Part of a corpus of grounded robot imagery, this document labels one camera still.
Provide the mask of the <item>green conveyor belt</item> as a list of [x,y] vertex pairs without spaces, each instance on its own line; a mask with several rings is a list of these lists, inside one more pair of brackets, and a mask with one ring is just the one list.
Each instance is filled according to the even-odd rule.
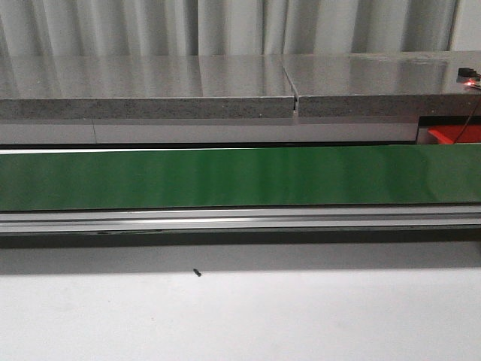
[[480,147],[10,153],[3,211],[477,203]]

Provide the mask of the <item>grey stone counter right slab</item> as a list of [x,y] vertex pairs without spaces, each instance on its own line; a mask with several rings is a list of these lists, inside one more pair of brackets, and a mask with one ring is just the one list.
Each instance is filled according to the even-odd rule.
[[457,81],[478,51],[285,55],[301,117],[466,116],[480,92]]

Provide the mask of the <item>grey stone counter slab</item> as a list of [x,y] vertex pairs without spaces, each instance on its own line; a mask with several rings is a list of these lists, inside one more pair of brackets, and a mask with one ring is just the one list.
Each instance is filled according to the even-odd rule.
[[287,118],[294,107],[277,56],[1,60],[1,116],[7,120]]
[[301,117],[466,116],[480,92],[457,81],[478,51],[285,55]]

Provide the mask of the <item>red bin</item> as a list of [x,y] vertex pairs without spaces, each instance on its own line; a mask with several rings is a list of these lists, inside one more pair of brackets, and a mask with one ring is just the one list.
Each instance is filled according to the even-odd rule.
[[464,128],[458,125],[432,126],[428,128],[428,133],[432,135],[438,144],[471,144],[480,143],[481,127],[472,125]]

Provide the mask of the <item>grey stone counter left slab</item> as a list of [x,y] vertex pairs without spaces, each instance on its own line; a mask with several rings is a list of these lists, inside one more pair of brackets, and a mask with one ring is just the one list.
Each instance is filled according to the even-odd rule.
[[287,118],[294,107],[277,56],[1,60],[1,116],[7,120]]

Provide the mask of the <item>small black sensor red light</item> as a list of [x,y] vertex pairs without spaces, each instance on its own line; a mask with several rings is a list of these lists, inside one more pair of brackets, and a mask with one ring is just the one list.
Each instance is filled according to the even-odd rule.
[[472,68],[459,68],[456,81],[467,87],[480,89],[480,74]]

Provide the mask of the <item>white pleated curtain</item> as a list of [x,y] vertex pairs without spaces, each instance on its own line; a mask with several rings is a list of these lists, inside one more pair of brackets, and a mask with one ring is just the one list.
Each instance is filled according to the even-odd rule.
[[456,1],[3,1],[3,56],[448,50]]

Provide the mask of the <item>aluminium conveyor frame rail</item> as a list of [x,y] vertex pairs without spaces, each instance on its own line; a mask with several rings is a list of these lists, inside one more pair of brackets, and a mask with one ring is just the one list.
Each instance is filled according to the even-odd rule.
[[479,205],[315,208],[54,211],[1,215],[1,234],[162,232],[199,229],[467,228],[480,225]]

